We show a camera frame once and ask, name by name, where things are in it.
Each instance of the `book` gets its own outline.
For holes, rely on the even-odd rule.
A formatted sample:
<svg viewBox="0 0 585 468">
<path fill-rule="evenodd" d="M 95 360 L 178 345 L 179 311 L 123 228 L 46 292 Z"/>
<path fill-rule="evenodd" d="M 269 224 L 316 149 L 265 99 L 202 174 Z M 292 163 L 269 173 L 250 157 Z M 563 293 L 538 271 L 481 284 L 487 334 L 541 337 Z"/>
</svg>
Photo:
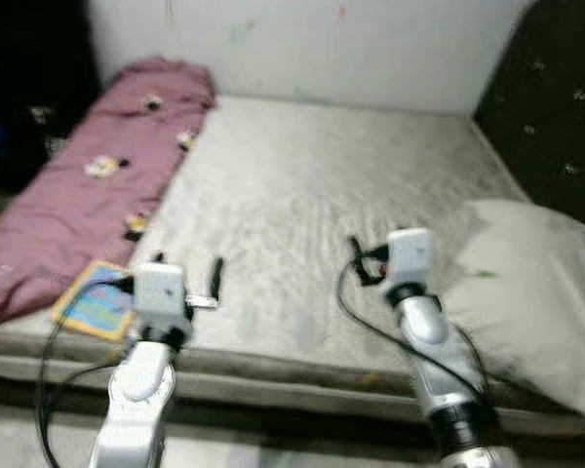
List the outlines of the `book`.
<svg viewBox="0 0 585 468">
<path fill-rule="evenodd" d="M 128 270 L 112 263 L 92 261 L 54 304 L 52 320 L 57 322 L 63 314 L 67 314 L 63 323 L 65 328 L 120 341 L 134 316 L 132 296 L 107 285 L 95 286 L 82 294 L 78 292 L 91 282 L 114 280 L 128 273 Z"/>
</svg>

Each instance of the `mattress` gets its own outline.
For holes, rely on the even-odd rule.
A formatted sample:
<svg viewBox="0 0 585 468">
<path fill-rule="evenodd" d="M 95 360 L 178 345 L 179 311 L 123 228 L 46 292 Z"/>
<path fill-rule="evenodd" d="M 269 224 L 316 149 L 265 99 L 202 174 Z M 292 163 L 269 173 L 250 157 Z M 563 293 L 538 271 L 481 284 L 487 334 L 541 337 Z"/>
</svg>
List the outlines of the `mattress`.
<svg viewBox="0 0 585 468">
<path fill-rule="evenodd" d="M 177 394 L 226 404 L 421 421 L 402 354 L 338 310 L 334 287 L 355 233 L 366 245 L 397 226 L 438 237 L 441 291 L 460 245 L 461 204 L 526 197 L 467 119 L 221 97 L 131 261 L 164 251 L 206 290 L 227 260 L 222 306 L 200 312 L 177 360 Z M 374 291 L 347 284 L 351 304 L 395 329 Z M 0 376 L 33 380 L 47 313 L 0 325 Z M 115 345 L 64 332 L 50 379 Z M 86 386 L 103 387 L 103 375 Z M 515 433 L 585 434 L 585 418 L 493 383 Z"/>
</svg>

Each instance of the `wire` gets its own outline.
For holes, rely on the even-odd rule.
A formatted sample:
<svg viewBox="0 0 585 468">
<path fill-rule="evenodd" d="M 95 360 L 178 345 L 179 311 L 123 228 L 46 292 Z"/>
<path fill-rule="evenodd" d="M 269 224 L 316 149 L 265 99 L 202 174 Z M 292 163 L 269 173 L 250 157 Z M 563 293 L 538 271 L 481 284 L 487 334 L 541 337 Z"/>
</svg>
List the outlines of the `wire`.
<svg viewBox="0 0 585 468">
<path fill-rule="evenodd" d="M 355 322 L 357 322 L 359 325 L 361 325 L 362 327 L 364 327 L 368 331 L 373 332 L 373 333 L 381 336 L 382 338 L 390 341 L 393 344 L 396 344 L 403 351 L 411 354 L 412 356 L 415 356 L 417 358 L 420 358 L 420 359 L 428 362 L 429 364 L 435 366 L 436 368 L 438 368 L 438 369 L 446 372 L 450 376 L 452 376 L 455 380 L 457 380 L 464 387 L 466 387 L 468 389 L 468 391 L 470 391 L 472 393 L 472 395 L 481 403 L 482 406 L 487 408 L 491 414 L 494 414 L 494 409 L 493 409 L 494 406 L 491 402 L 491 395 L 488 393 L 484 393 L 487 391 L 486 389 L 484 389 L 484 392 L 482 392 L 477 387 L 475 387 L 475 385 L 470 383 L 466 378 L 459 375 L 459 373 L 455 372 L 454 370 L 445 366 L 444 364 L 440 363 L 439 361 L 436 361 L 431 356 L 427 356 L 426 354 L 421 353 L 420 351 L 418 351 L 417 349 L 415 349 L 413 346 L 409 345 L 405 341 L 401 340 L 400 338 L 393 336 L 392 334 L 373 325 L 371 322 L 368 322 L 366 319 L 362 318 L 360 315 L 355 313 L 353 311 L 353 309 L 351 309 L 349 304 L 346 302 L 346 299 L 344 298 L 344 281 L 346 279 L 346 274 L 347 274 L 349 268 L 353 267 L 353 265 L 354 265 L 354 261 L 348 262 L 344 266 L 344 268 L 342 268 L 342 271 L 340 272 L 340 275 L 338 276 L 338 283 L 337 283 L 337 287 L 336 287 L 336 298 L 337 298 L 338 305 L 340 306 L 340 308 L 349 317 L 351 317 Z"/>
<path fill-rule="evenodd" d="M 37 384 L 35 388 L 35 422 L 37 425 L 37 433 L 41 440 L 41 447 L 43 449 L 44 456 L 46 457 L 46 461 L 52 468 L 60 468 L 57 459 L 55 458 L 52 448 L 50 447 L 50 441 L 48 438 L 48 424 L 46 422 L 46 395 L 45 395 L 45 378 L 46 378 L 46 367 L 48 365 L 48 359 L 50 358 L 50 352 L 52 351 L 52 347 L 54 345 L 55 340 L 57 339 L 57 335 L 60 332 L 60 329 L 65 323 L 65 320 L 69 317 L 71 310 L 84 295 L 88 291 L 92 290 L 93 288 L 97 288 L 99 286 L 116 286 L 116 285 L 123 285 L 126 282 L 127 278 L 120 278 L 119 280 L 97 280 L 92 281 L 91 283 L 87 283 L 83 286 L 77 294 L 71 299 L 69 306 L 62 311 L 60 318 L 55 323 L 55 326 L 48 336 L 46 340 L 46 344 L 43 348 L 43 352 L 41 354 L 41 365 L 39 366 L 39 373 L 37 375 Z"/>
<path fill-rule="evenodd" d="M 88 373 L 93 373 L 96 371 L 103 371 L 104 369 L 114 368 L 115 366 L 119 365 L 119 363 L 121 363 L 122 359 L 123 359 L 123 357 L 119 356 L 116 358 L 112 358 L 105 363 L 98 364 L 95 366 L 90 366 L 88 368 L 78 370 L 78 371 L 72 373 L 68 378 L 63 380 L 60 384 L 58 384 L 53 389 L 52 393 L 48 396 L 48 399 L 46 400 L 45 422 L 44 422 L 45 423 L 45 428 L 44 428 L 45 431 L 48 432 L 48 429 L 50 427 L 50 423 L 52 422 L 52 412 L 54 411 L 54 409 L 55 409 L 58 401 L 62 397 L 62 395 L 65 393 L 65 390 L 67 390 L 67 388 L 70 385 L 72 385 L 80 377 L 82 377 Z"/>
<path fill-rule="evenodd" d="M 475 346 L 475 343 L 473 342 L 470 335 L 462 327 L 459 327 L 456 324 L 452 324 L 452 325 L 455 327 L 457 332 L 459 334 L 461 334 L 461 337 L 464 338 L 464 341 L 466 341 L 466 344 L 470 348 L 470 353 L 472 354 L 472 356 L 475 360 L 475 365 L 477 366 L 477 370 L 481 374 L 481 377 L 484 381 L 484 391 L 486 392 L 487 397 L 489 399 L 491 399 L 491 387 L 489 386 L 489 379 L 488 379 L 489 373 L 486 370 L 486 365 L 484 364 L 484 360 L 481 359 L 481 355 L 479 354 L 479 350 L 477 349 L 477 346 Z"/>
<path fill-rule="evenodd" d="M 539 400 L 547 400 L 549 402 L 554 402 L 553 400 L 551 400 L 549 396 L 543 394 L 539 390 L 531 388 L 526 384 L 518 383 L 517 381 L 512 380 L 511 378 L 504 377 L 499 373 L 487 371 L 487 375 L 493 378 L 494 380 L 498 380 L 499 382 L 504 383 L 508 387 L 511 387 L 518 392 L 522 392 L 524 394 L 529 395 L 531 398 L 537 398 Z"/>
</svg>

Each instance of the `folded blanket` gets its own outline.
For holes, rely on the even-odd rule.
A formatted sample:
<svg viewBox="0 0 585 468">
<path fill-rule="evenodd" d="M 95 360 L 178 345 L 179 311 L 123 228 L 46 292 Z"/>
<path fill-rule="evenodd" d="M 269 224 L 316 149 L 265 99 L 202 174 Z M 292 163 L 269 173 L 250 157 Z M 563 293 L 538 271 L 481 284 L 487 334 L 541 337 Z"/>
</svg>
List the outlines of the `folded blanket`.
<svg viewBox="0 0 585 468">
<path fill-rule="evenodd" d="M 0 222 L 0 323 L 51 304 L 94 258 L 128 261 L 124 220 L 158 207 L 185 154 L 177 135 L 214 105 L 202 66 L 151 58 L 119 73 Z M 128 163 L 96 178 L 85 168 L 100 155 Z"/>
</svg>

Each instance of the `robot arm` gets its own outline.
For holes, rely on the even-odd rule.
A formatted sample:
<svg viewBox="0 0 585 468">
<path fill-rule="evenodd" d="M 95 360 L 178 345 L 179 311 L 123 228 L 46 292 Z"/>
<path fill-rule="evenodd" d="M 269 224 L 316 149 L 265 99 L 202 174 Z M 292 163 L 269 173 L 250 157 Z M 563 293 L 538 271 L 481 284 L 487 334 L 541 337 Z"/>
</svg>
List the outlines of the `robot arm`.
<svg viewBox="0 0 585 468">
<path fill-rule="evenodd" d="M 427 229 L 390 234 L 387 246 L 362 253 L 354 266 L 363 286 L 379 285 L 394 311 L 414 391 L 440 449 L 442 468 L 518 468 L 504 445 L 498 417 L 486 395 L 485 377 L 460 330 L 442 312 L 440 300 L 426 292 L 433 237 Z M 363 257 L 385 264 L 384 278 L 365 271 Z"/>
<path fill-rule="evenodd" d="M 195 309 L 217 308 L 222 259 L 214 265 L 211 297 L 188 295 L 182 268 L 149 262 L 135 273 L 134 309 L 142 339 L 113 373 L 109 407 L 89 468 L 160 465 L 164 417 L 176 386 L 173 360 L 193 333 Z"/>
</svg>

